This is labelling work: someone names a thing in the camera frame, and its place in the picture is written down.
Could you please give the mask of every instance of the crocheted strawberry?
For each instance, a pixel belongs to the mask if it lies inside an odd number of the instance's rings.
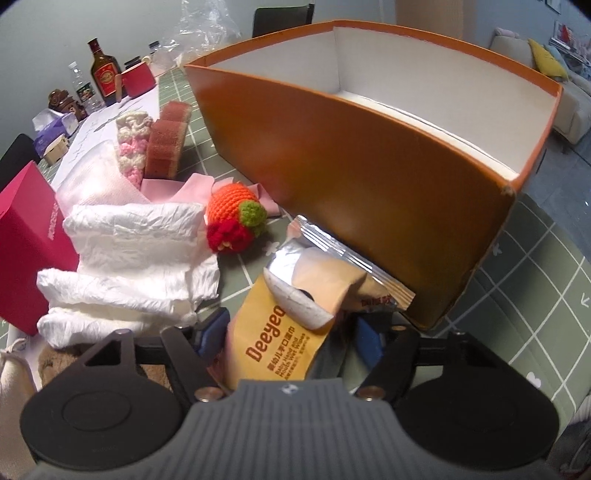
[[[207,243],[214,252],[242,252],[254,239],[254,234],[236,219],[229,218],[207,226]]]
[[[241,252],[265,230],[267,211],[242,183],[212,194],[207,204],[207,242],[214,252]]]

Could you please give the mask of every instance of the red box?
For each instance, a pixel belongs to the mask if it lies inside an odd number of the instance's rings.
[[[0,192],[0,316],[29,335],[37,333],[48,309],[37,272],[78,266],[63,219],[55,192],[33,161]]]

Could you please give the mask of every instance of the black chair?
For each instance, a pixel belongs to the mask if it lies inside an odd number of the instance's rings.
[[[37,155],[33,140],[20,134],[0,160],[0,192],[31,160],[38,164],[41,158]]]
[[[314,15],[314,4],[303,7],[261,7],[255,11],[252,24],[252,38],[279,32],[287,28],[310,25]]]

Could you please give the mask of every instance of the pink cloth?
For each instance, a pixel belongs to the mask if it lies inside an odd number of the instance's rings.
[[[144,179],[140,191],[153,203],[188,203],[195,202],[207,205],[212,192],[220,187],[232,183],[233,178],[227,178],[214,183],[213,177],[194,173],[186,182],[175,180]],[[279,216],[279,206],[260,183],[251,185],[248,189],[254,193],[261,205],[267,210],[268,216]]]

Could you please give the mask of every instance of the liquor bottle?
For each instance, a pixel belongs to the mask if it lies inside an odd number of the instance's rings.
[[[115,75],[121,73],[119,63],[110,55],[105,55],[96,38],[88,42],[92,54],[95,56],[95,62],[92,64],[90,74],[99,88],[100,95],[103,97],[106,105],[113,105],[115,99]],[[123,97],[127,94],[123,88]]]

